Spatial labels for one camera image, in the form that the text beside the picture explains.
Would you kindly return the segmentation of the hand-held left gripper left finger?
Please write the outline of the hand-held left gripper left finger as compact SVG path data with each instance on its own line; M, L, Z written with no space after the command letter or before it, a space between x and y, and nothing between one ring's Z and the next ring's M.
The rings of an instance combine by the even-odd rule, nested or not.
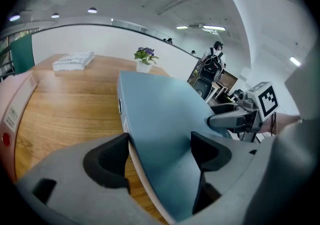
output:
M130 195L129 140L122 133L56 150L16 188L49 225L156 225Z

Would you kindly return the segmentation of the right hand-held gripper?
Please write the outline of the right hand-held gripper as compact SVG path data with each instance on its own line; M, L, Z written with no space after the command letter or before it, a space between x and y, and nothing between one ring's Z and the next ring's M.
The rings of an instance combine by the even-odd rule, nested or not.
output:
M215 115L207 119L212 128L235 129L240 141L253 142L264 122L273 116L279 104L271 82L260 82L238 95L236 103L222 103L210 106Z

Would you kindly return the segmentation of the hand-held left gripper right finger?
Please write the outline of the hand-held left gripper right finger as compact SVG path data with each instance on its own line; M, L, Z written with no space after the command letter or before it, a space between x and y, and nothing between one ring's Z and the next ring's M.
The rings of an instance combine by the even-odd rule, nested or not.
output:
M275 137L262 143L191 133L191 152L200 169L193 214L183 225L243 225L266 172Z

